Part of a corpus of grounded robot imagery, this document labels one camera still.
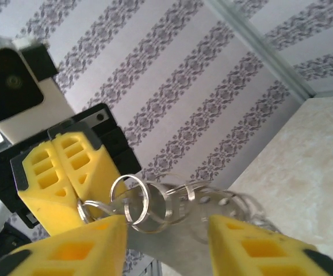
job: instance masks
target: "metal chain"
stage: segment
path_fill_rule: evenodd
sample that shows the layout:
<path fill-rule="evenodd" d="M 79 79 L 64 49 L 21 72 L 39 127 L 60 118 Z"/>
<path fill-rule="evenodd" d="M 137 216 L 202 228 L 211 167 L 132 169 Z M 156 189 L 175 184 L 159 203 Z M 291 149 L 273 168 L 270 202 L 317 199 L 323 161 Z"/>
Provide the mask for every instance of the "metal chain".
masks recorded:
<path fill-rule="evenodd" d="M 156 180 L 160 181 L 162 177 L 165 176 L 174 176 L 181 178 L 179 175 L 175 174 L 160 174 L 155 177 Z M 137 192 L 136 196 L 142 197 L 141 203 L 141 212 L 139 217 L 134 220 L 131 216 L 131 200 L 128 197 L 124 197 L 119 200 L 119 198 L 115 197 L 115 191 L 117 185 L 124 178 L 132 178 L 136 181 L 136 184 L 133 188 L 129 189 L 125 194 L 129 194 L 132 191 Z M 231 212 L 227 214 L 230 217 L 257 225 L 259 227 L 269 229 L 271 231 L 279 232 L 279 229 L 266 217 L 266 213 L 262 205 L 251 195 L 244 193 L 235 193 L 230 190 L 219 190 L 213 187 L 209 187 L 208 181 L 185 181 L 183 178 L 182 184 L 175 186 L 175 184 L 158 182 L 158 181 L 142 181 L 137 176 L 128 174 L 122 175 L 117 178 L 112 184 L 110 190 L 110 203 L 105 204 L 103 202 L 87 200 L 82 202 L 78 200 L 78 212 L 81 219 L 85 223 L 90 223 L 95 220 L 102 219 L 106 216 L 112 216 L 114 214 L 124 214 L 128 225 L 130 225 L 133 229 L 141 233 L 159 233 L 164 231 L 167 227 L 171 225 L 175 225 L 183 222 L 187 219 L 187 217 L 195 210 L 193 208 L 196 205 L 196 193 L 200 198 L 200 204 L 209 201 L 210 196 L 219 196 L 221 200 L 219 201 L 219 205 L 227 205 L 230 204 L 232 206 Z M 150 188 L 156 189 L 156 193 L 158 193 L 164 202 L 160 202 L 159 199 L 155 202 L 152 202 L 152 196 Z M 177 208 L 182 210 L 182 215 L 178 217 L 174 217 L 173 210 L 175 210 L 175 198 L 177 198 Z M 116 208 L 113 206 L 114 203 L 121 202 L 120 208 Z M 164 214 L 163 217 L 160 217 L 152 210 L 152 204 L 163 204 L 164 205 Z M 93 217 L 89 210 L 88 206 L 92 206 L 103 211 L 104 216 L 101 217 Z M 147 220 L 152 220 L 158 224 L 155 230 L 146 231 L 139 227 L 139 224 Z M 201 221 L 206 221 L 208 218 L 201 217 Z M 206 243 L 204 238 L 196 237 L 200 242 Z"/>

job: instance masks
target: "patterned wallpaper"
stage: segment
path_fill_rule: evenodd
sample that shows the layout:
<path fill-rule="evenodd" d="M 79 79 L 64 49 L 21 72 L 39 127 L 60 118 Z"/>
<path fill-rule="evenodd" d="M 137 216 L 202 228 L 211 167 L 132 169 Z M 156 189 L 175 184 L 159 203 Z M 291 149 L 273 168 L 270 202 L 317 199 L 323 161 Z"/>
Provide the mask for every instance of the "patterned wallpaper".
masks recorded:
<path fill-rule="evenodd" d="M 234 2 L 315 90 L 333 89 L 333 0 Z M 70 105 L 106 102 L 143 177 L 228 187 L 302 104 L 199 0 L 0 0 L 0 35 L 47 40 Z M 128 251 L 124 273 L 145 259 Z"/>

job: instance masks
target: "camera lens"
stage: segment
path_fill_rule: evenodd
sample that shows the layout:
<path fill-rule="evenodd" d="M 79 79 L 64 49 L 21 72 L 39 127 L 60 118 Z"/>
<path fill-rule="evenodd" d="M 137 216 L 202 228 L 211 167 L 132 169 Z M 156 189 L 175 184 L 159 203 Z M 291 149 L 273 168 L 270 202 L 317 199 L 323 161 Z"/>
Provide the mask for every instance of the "camera lens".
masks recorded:
<path fill-rule="evenodd" d="M 6 85 L 11 89 L 19 89 L 22 86 L 22 79 L 16 75 L 10 75 L 6 78 Z"/>

